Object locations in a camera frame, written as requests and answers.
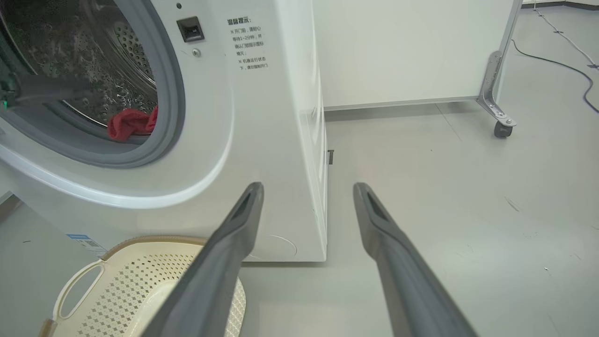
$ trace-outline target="washing machine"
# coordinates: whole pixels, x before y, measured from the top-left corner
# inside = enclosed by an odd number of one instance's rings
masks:
[[[309,0],[1,2],[0,180],[98,256],[209,237],[252,182],[247,261],[326,259],[326,134]],[[113,140],[124,109],[156,125]]]

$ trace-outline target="sticker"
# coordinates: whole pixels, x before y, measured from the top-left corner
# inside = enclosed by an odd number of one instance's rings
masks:
[[[82,234],[67,234],[66,236],[72,238],[73,240],[79,242],[82,246],[87,248],[93,255],[101,258],[107,252],[106,249],[102,248],[102,246],[98,245],[97,242],[90,239],[87,235]]]
[[[258,15],[233,17],[226,20],[229,59],[239,71],[268,69],[266,34]]]

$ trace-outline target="caster wheel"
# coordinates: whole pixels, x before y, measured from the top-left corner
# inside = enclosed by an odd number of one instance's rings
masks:
[[[506,138],[512,134],[512,127],[507,127],[499,122],[495,124],[495,130],[493,131],[497,138]]]

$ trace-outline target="white cable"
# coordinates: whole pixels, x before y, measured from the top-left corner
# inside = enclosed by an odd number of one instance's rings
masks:
[[[582,49],[578,48],[578,46],[571,39],[569,39],[567,36],[565,36],[562,31],[560,31],[559,29],[557,29],[556,26],[554,26],[544,15],[542,15],[541,12],[539,12],[539,10],[537,9],[537,0],[534,0],[534,9],[533,9],[533,11],[537,12],[539,14],[539,16],[542,17],[543,20],[545,20],[545,22],[547,22],[549,24],[549,26],[551,26],[554,29],[554,32],[556,32],[557,34],[560,34],[563,38],[565,38],[566,40],[568,40],[568,42],[576,50],[578,50],[582,55],[584,55],[585,58],[591,63],[591,65],[594,65],[595,69],[597,71],[599,71],[599,68],[597,68],[597,64],[595,63],[595,61],[593,61],[593,59],[591,59],[591,57],[587,53],[583,52]]]

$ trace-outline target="red cloth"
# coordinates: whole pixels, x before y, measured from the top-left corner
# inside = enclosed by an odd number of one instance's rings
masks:
[[[158,106],[150,116],[139,110],[124,109],[108,121],[108,136],[124,142],[134,133],[151,133],[156,126],[157,117]]]

